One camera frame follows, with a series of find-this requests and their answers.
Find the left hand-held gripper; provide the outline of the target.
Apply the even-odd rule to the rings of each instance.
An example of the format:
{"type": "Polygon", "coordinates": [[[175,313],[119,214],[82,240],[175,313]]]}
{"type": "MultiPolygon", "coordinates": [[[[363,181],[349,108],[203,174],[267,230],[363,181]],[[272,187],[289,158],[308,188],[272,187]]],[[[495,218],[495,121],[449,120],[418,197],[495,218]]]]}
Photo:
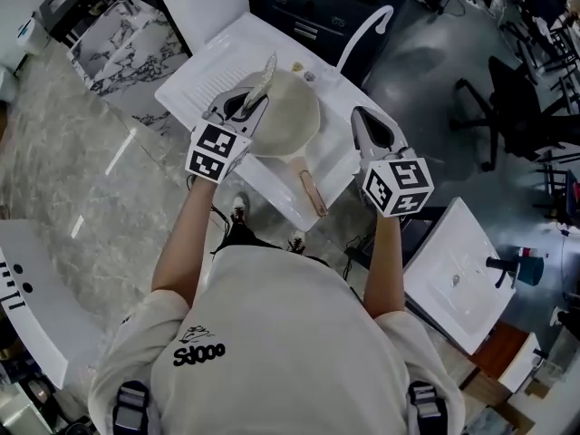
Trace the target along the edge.
{"type": "Polygon", "coordinates": [[[246,110],[244,117],[234,115],[249,93],[249,88],[234,88],[220,93],[210,103],[191,133],[186,172],[219,184],[241,163],[269,103],[268,97],[263,96],[246,110]]]}

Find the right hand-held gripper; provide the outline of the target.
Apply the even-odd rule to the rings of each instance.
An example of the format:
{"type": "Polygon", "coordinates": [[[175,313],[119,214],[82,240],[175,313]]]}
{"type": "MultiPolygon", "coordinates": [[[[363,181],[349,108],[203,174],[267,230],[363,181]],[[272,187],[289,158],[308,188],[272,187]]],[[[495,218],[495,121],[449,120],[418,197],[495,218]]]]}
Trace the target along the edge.
{"type": "Polygon", "coordinates": [[[434,190],[424,158],[416,155],[395,121],[375,109],[356,106],[351,114],[354,147],[363,159],[371,148],[400,150],[370,161],[362,184],[363,195],[385,218],[419,212],[434,190]]]}

